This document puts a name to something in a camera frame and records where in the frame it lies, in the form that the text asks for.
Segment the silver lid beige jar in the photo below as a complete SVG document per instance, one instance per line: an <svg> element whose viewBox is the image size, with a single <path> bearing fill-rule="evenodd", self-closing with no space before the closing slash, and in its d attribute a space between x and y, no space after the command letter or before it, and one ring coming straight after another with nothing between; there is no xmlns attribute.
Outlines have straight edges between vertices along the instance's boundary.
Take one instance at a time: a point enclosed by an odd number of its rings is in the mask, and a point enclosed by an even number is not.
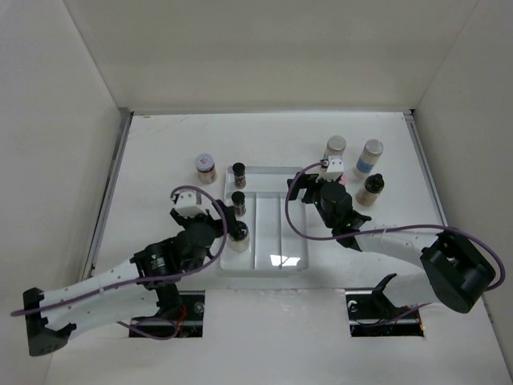
<svg viewBox="0 0 513 385"><path fill-rule="evenodd" d="M331 136L325 146L322 160L328 160L331 156L343 157L346 148L346 140L342 136Z"/></svg>

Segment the blue label sago jar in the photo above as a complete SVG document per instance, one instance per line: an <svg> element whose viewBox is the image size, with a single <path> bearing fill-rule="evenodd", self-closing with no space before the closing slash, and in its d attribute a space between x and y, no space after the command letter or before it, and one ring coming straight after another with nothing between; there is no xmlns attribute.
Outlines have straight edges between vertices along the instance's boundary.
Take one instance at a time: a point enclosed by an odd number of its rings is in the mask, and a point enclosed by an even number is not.
<svg viewBox="0 0 513 385"><path fill-rule="evenodd" d="M353 174L357 178L367 177L378 162L383 150L384 145L380 140L367 140L353 169Z"/></svg>

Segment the black knob cap grinder bottle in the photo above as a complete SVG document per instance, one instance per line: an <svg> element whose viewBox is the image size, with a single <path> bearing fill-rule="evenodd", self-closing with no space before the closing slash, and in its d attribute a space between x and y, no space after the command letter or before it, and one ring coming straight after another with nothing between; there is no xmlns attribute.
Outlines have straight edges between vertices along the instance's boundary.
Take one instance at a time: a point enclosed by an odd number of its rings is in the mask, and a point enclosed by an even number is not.
<svg viewBox="0 0 513 385"><path fill-rule="evenodd" d="M234 228L228 233L228 247L238 253L249 249L250 232L243 221L236 221Z"/></svg>

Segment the white lid orange label jar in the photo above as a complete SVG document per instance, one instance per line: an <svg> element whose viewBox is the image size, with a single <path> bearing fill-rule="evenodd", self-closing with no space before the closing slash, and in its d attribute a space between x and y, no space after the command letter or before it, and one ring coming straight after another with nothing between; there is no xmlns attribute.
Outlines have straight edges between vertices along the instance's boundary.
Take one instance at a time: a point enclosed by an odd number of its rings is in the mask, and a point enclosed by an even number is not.
<svg viewBox="0 0 513 385"><path fill-rule="evenodd" d="M196 171L200 181L204 184L211 184L216 181L216 164L210 154L199 154L195 159Z"/></svg>

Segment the small black cap spice bottle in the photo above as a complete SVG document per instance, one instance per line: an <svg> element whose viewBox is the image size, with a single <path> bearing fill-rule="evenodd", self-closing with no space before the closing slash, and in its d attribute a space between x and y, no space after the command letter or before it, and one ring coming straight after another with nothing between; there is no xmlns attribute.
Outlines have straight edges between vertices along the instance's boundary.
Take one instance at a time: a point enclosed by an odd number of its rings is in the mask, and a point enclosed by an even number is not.
<svg viewBox="0 0 513 385"><path fill-rule="evenodd" d="M246 171L246 167L241 162L236 162L235 164L232 165L234 185L236 188L245 188L245 186L246 186L245 171Z"/></svg>

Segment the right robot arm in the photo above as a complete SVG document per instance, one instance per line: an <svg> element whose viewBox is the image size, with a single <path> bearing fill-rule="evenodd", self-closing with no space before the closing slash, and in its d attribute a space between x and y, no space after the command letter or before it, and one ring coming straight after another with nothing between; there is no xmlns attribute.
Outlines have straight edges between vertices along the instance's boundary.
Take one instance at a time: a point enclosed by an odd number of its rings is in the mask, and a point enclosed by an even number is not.
<svg viewBox="0 0 513 385"><path fill-rule="evenodd" d="M419 268L409 278L386 275L374 288L374 312L384 318L401 306L442 303L456 312L468 313L477 300L504 279L481 254L484 245L463 231L441 225L406 225L386 228L353 208L351 196L336 181L298 173L288 182L285 200L314 205L331 241L357 252L378 253Z"/></svg>

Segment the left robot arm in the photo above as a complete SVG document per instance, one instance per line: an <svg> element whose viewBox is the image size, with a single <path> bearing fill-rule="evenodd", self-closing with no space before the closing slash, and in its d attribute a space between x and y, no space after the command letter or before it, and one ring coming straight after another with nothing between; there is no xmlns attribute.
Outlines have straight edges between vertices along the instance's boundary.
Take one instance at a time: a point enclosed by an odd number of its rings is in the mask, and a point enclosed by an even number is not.
<svg viewBox="0 0 513 385"><path fill-rule="evenodd" d="M177 283L214 262L210 248L248 235L232 206L215 219L207 210L173 209L181 228L174 237L146 246L107 272L59 290L26 290L15 314L26 323L31 357L62 349L77 336L127 318L173 321L183 305Z"/></svg>

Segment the pink cap seasoning bottle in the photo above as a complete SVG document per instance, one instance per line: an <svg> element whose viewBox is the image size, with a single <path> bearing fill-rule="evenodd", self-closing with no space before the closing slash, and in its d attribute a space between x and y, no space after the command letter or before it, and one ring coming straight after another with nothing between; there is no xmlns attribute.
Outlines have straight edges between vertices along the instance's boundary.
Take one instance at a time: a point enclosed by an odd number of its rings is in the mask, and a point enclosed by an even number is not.
<svg viewBox="0 0 513 385"><path fill-rule="evenodd" d="M341 175L341 177L338 179L338 184L340 184L340 185L347 184L347 175L346 174Z"/></svg>

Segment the right black knob grinder bottle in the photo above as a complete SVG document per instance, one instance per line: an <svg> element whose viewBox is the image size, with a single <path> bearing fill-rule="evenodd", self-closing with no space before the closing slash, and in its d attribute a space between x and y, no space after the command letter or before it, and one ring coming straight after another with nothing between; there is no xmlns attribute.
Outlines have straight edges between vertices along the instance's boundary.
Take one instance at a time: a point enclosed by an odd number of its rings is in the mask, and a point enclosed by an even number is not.
<svg viewBox="0 0 513 385"><path fill-rule="evenodd" d="M371 207L385 187L381 173L370 175L356 194L356 201L364 207Z"/></svg>

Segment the white plastic organizer tray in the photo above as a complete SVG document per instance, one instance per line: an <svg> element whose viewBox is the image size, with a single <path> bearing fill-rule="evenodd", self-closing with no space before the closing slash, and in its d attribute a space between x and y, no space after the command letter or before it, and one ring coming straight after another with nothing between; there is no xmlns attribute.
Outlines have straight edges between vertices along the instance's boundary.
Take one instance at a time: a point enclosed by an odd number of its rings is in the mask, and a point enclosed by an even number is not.
<svg viewBox="0 0 513 385"><path fill-rule="evenodd" d="M220 268L238 276L273 277L297 274L309 268L307 241L290 228L285 217L287 180L299 167L245 168L246 213L241 220L249 229L249 247L237 252L230 247L220 257Z"/></svg>

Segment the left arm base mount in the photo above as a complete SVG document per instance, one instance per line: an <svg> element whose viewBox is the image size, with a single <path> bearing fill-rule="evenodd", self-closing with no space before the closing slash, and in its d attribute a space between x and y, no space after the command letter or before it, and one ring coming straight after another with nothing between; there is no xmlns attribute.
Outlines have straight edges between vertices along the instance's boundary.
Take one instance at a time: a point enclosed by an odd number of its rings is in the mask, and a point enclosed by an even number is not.
<svg viewBox="0 0 513 385"><path fill-rule="evenodd" d="M172 338L202 338L204 331L205 291L176 290L178 301L157 315L132 318L128 323L131 338L157 341Z"/></svg>

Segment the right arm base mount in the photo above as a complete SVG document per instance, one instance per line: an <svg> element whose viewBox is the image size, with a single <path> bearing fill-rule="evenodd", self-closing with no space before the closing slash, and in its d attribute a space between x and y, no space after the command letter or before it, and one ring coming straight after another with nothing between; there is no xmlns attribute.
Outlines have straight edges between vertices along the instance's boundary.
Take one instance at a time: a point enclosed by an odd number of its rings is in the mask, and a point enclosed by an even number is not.
<svg viewBox="0 0 513 385"><path fill-rule="evenodd" d="M396 307L384 291L397 274L388 274L375 287L347 290L349 333L354 338L423 337L420 305Z"/></svg>

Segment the aluminium table edge rail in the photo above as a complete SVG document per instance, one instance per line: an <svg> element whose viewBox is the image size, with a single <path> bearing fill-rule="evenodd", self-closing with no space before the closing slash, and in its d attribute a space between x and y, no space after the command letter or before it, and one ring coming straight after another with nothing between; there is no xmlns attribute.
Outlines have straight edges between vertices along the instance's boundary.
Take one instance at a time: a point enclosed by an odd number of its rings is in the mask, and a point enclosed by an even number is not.
<svg viewBox="0 0 513 385"><path fill-rule="evenodd" d="M112 197L115 192L119 170L121 167L123 154L127 145L127 138L131 128L131 122L134 112L128 108L119 109L120 125L117 131L117 137L111 162L107 173L107 179L103 189L103 195L100 201L99 212L95 219L95 226L91 236L91 241L87 247L87 253L83 260L83 267L80 270L79 280L84 281L90 278L94 273L97 265L99 249L101 247L104 230L106 227L108 214L110 212Z"/></svg>

